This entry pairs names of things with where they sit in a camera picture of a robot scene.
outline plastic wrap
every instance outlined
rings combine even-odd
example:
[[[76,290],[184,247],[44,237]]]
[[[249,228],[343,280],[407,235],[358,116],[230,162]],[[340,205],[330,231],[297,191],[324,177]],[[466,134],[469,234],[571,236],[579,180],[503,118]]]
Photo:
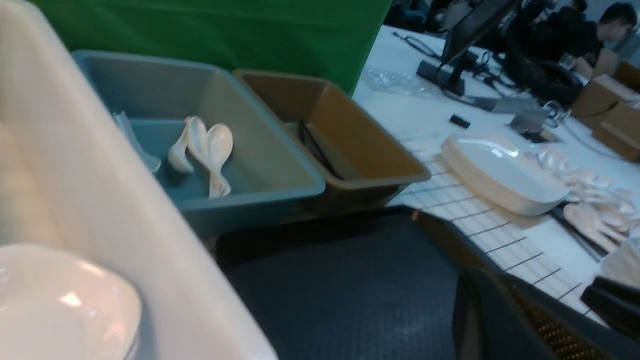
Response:
[[[418,82],[414,76],[399,72],[365,68],[360,78],[364,80],[371,89],[389,94],[427,99],[438,91],[437,89],[425,86],[424,83]]]

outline plate stack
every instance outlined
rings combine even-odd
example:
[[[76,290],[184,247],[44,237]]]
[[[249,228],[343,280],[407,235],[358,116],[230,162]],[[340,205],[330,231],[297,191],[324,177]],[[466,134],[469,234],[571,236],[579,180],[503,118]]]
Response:
[[[442,157],[469,188],[519,215],[546,213],[568,193],[534,156],[499,134],[452,135]]]
[[[0,359],[133,360],[141,302],[127,281],[60,250],[0,247]]]

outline white plate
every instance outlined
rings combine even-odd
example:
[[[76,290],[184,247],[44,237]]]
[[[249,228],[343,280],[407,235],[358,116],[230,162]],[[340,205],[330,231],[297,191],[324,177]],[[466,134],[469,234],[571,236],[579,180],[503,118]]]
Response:
[[[547,212],[559,203],[559,200],[539,203],[509,191],[501,184],[491,180],[485,173],[474,171],[472,165],[457,158],[455,152],[451,151],[446,144],[442,147],[442,156],[471,190],[511,212],[534,216]]]
[[[486,174],[507,190],[534,202],[552,203],[562,200],[567,187],[542,170],[499,134],[450,136],[446,143],[459,159]]]
[[[38,245],[0,247],[0,358],[122,360],[140,323],[136,290]]]

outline white plastic bin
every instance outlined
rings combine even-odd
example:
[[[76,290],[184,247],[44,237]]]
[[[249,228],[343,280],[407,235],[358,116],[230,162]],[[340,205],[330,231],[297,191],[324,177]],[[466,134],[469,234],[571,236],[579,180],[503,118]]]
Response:
[[[42,14],[0,1],[2,243],[63,248],[143,300],[138,359],[274,359]]]

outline green backdrop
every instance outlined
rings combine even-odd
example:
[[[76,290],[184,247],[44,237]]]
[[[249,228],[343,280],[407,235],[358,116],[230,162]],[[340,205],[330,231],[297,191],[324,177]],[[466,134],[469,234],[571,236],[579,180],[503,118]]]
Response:
[[[390,0],[31,0],[70,51],[308,74],[350,92]]]

